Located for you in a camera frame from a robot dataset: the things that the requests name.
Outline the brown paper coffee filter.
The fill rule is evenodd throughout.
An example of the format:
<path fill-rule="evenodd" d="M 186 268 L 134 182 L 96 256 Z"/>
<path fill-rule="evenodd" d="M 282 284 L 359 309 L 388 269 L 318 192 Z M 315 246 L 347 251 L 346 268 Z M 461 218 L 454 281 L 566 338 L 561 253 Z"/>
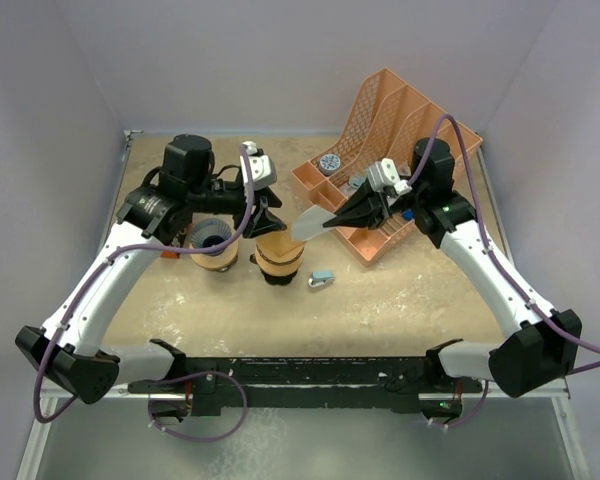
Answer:
<path fill-rule="evenodd" d="M 274 264 L 290 263 L 304 251 L 304 247 L 305 242 L 294 240 L 290 229 L 256 238 L 258 254 L 266 262 Z"/>

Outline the white paper coffee filter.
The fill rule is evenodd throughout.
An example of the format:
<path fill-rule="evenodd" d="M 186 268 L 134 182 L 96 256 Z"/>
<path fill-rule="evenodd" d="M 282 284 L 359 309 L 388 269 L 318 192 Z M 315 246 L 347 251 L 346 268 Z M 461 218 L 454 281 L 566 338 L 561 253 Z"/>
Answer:
<path fill-rule="evenodd" d="M 306 242 L 331 230 L 324 224 L 336 215 L 319 205 L 312 205 L 305 210 L 292 224 L 291 237 L 296 242 Z"/>

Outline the wooden ring dripper stand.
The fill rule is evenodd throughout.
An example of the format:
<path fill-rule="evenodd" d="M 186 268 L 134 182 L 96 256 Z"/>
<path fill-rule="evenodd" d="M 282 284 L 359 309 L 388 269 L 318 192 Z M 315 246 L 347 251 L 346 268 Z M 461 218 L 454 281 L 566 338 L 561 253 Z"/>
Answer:
<path fill-rule="evenodd" d="M 304 251 L 275 257 L 273 259 L 264 255 L 260 250 L 255 252 L 255 262 L 267 275 L 274 277 L 286 277 L 295 274 L 304 261 Z"/>

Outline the blue ribbed dripper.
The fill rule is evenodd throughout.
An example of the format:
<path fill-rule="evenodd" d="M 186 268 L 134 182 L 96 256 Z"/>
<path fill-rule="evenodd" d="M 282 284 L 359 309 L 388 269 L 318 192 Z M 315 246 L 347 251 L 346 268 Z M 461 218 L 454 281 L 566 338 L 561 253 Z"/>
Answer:
<path fill-rule="evenodd" d="M 193 225 L 190 232 L 192 249 L 208 249 L 230 239 L 231 227 L 219 218 L 205 218 Z"/>

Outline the orange coffee filter bag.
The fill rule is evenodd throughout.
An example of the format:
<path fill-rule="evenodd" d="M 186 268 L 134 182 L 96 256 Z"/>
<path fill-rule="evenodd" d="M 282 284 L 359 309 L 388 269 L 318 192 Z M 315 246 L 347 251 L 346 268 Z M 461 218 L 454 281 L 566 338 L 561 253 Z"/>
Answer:
<path fill-rule="evenodd" d="M 176 247 L 169 247 L 167 250 L 163 250 L 160 256 L 167 259 L 178 259 L 180 253 L 177 251 Z"/>

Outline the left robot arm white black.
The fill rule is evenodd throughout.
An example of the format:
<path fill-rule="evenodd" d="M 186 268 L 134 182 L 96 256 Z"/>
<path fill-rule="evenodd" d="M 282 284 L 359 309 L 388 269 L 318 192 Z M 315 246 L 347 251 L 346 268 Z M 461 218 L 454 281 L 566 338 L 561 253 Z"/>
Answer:
<path fill-rule="evenodd" d="M 254 237 L 282 222 L 268 213 L 280 200 L 270 157 L 252 141 L 240 146 L 237 174 L 225 182 L 215 172 L 211 142 L 180 134 L 165 147 L 160 166 L 150 170 L 125 198 L 95 260 L 68 298 L 41 327 L 23 327 L 15 343 L 36 368 L 34 393 L 50 380 L 85 404 L 100 400 L 120 383 L 151 380 L 164 392 L 182 387 L 184 365 L 174 348 L 153 340 L 115 349 L 102 342 L 120 306 L 145 270 L 166 251 L 196 213 L 230 215 L 235 231 L 217 254 L 239 238 Z"/>

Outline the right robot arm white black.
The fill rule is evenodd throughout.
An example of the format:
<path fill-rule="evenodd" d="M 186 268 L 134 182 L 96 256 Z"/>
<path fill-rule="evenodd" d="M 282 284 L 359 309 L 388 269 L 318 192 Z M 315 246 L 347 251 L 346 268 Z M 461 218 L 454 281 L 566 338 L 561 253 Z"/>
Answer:
<path fill-rule="evenodd" d="M 449 144 L 413 148 L 417 174 L 409 186 L 392 160 L 372 164 L 357 191 L 320 225 L 377 229 L 394 213 L 411 210 L 421 233 L 471 281 L 505 337 L 498 346 L 452 340 L 427 351 L 426 383 L 447 391 L 460 377 L 495 382 L 518 398 L 572 372 L 582 322 L 558 311 L 516 271 L 488 234 L 474 206 L 454 188 L 455 161 Z"/>

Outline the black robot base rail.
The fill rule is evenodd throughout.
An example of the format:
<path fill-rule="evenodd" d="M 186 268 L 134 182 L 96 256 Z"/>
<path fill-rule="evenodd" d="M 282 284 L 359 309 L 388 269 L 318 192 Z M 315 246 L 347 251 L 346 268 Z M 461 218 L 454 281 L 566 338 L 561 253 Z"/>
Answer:
<path fill-rule="evenodd" d="M 471 378 L 435 371 L 425 357 L 179 357 L 163 381 L 135 381 L 134 394 L 189 393 L 193 416 L 240 408 L 386 409 L 394 413 L 461 413 L 457 394 L 479 393 Z"/>

